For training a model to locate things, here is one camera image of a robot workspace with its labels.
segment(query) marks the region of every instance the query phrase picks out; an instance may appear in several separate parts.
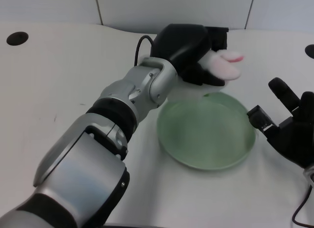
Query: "silver robot arm segment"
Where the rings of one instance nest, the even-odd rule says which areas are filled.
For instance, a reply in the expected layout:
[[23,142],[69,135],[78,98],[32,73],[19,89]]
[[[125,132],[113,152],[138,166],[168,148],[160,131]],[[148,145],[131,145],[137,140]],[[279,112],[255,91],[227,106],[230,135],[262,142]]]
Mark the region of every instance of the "silver robot arm segment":
[[31,197],[0,218],[0,228],[103,225],[130,180],[122,160],[138,124],[177,81],[164,59],[149,57],[106,87],[41,161]]

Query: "pink plush ear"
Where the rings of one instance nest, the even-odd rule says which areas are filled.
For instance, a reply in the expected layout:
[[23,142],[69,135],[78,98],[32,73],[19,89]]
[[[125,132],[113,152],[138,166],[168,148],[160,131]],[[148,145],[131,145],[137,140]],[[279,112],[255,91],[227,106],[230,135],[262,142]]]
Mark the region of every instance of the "pink plush ear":
[[228,62],[240,62],[244,59],[244,56],[242,54],[235,51],[218,50],[217,54]]
[[209,51],[207,67],[215,77],[225,81],[235,80],[241,73],[214,51]]

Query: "black cable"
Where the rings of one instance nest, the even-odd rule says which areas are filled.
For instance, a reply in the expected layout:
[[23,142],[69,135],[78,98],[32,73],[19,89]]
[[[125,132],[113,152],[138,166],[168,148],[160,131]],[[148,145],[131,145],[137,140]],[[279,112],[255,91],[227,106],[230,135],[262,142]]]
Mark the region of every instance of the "black cable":
[[304,206],[304,204],[308,201],[309,197],[310,197],[310,194],[311,194],[311,191],[312,191],[312,185],[310,185],[306,195],[305,195],[305,198],[303,200],[303,202],[300,204],[300,206],[296,209],[296,211],[294,212],[294,214],[292,215],[292,222],[295,223],[296,225],[298,226],[301,226],[301,227],[308,227],[308,228],[314,228],[314,226],[311,226],[311,225],[307,225],[307,224],[303,224],[303,223],[299,223],[295,220],[295,217],[296,215],[298,215],[299,211],[302,209],[302,207]]
[[138,52],[139,52],[139,48],[141,47],[141,43],[144,39],[148,39],[149,42],[151,43],[152,49],[154,48],[154,41],[152,40],[151,37],[149,37],[148,35],[144,35],[142,36],[138,43],[137,43],[137,47],[136,47],[136,51],[135,51],[135,60],[134,60],[134,67],[137,66],[137,60],[138,60]]

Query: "black hole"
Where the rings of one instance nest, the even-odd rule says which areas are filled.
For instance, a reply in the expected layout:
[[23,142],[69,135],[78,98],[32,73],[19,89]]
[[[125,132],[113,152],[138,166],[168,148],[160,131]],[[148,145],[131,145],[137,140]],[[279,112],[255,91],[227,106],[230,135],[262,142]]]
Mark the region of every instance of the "black hole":
[[306,48],[305,48],[305,53],[311,57],[311,58],[314,58],[314,45],[308,45]]
[[16,45],[22,45],[27,40],[28,40],[28,34],[26,32],[19,31],[19,32],[9,35],[6,42],[9,45],[16,46]]

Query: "white plush toy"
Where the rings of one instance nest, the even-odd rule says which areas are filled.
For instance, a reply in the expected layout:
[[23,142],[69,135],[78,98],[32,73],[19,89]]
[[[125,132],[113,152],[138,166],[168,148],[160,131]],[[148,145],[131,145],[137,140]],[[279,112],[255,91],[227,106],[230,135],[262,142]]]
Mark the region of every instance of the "white plush toy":
[[241,73],[232,66],[231,62],[239,62],[244,56],[238,52],[228,50],[218,50],[217,52],[209,50],[200,60],[199,64],[203,69],[208,70],[215,77],[231,81],[240,77]]

